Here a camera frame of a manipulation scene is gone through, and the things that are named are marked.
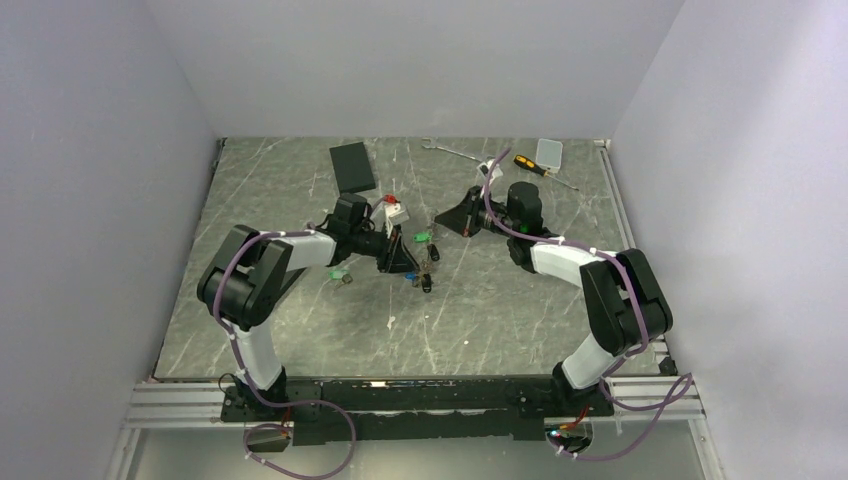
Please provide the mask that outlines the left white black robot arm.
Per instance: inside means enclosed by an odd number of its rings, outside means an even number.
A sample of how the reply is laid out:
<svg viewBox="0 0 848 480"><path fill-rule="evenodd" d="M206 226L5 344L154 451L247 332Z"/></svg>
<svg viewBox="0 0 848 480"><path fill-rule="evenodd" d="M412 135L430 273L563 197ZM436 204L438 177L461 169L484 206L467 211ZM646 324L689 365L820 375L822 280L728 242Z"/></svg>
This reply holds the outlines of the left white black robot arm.
<svg viewBox="0 0 848 480"><path fill-rule="evenodd" d="M197 298L221 326L247 389L248 407L264 420L287 406L287 376L272 340L276 306L312 267L334 267L352 255L371 257L379 272L409 274L418 262L405 247L401 225L409 218L392 195L376 203L343 193L317 225L260 231L234 226L197 285Z"/></svg>

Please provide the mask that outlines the black key top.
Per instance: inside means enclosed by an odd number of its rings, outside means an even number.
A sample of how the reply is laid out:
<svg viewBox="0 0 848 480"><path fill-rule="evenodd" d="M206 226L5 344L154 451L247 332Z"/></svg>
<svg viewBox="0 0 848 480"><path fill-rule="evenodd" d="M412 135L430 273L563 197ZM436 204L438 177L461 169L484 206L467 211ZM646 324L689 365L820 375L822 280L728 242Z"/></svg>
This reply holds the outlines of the black key top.
<svg viewBox="0 0 848 480"><path fill-rule="evenodd" d="M427 252L431 261L438 262L440 260L440 253L435 244L428 244Z"/></svg>

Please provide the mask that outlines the round metal keyring disc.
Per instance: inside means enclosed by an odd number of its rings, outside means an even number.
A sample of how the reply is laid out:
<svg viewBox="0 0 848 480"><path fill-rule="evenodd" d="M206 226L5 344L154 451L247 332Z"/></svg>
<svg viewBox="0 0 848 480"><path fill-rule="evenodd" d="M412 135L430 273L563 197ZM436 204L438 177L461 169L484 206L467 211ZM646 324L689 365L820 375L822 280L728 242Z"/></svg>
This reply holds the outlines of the round metal keyring disc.
<svg viewBox="0 0 848 480"><path fill-rule="evenodd" d="M420 285L420 277L423 274L430 274L431 275L433 286L434 286L434 281L433 281L433 277L432 277L433 271L435 269L436 264L441 260L441 254L440 254L440 260L438 262L431 261L429 256L428 256L428 252L427 252L427 245L428 244L435 244L436 245L437 229L438 229L438 226L436 225L436 223L431 222L426 227L425 230L420 231L420 232L429 232L432 235L431 241L428 242L428 243L415 243L413 241L413 235L416 234L416 233L414 233L411 237L413 245L423 252L421 259L418 260L418 262L417 262L417 267L416 267L416 270L415 270L415 274L417 275L417 278L414 282L412 282L415 287L418 287L421 290L422 290L422 288L421 288L421 285Z"/></svg>

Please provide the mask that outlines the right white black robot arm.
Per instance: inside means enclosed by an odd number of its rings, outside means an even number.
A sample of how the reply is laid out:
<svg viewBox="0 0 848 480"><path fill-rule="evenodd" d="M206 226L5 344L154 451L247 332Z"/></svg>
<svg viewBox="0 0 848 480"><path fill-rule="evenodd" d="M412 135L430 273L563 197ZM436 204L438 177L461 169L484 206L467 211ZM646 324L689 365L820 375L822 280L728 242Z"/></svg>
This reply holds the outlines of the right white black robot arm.
<svg viewBox="0 0 848 480"><path fill-rule="evenodd" d="M474 186L435 222L464 237L481 230L505 235L517 266L581 289L589 333L554 367L556 383L550 391L553 406L564 415L585 407L590 390L628 353L673 326L671 309L646 255L635 248L608 252L579 247L555 235L544 225L539 189L531 183L512 184L503 203Z"/></svg>

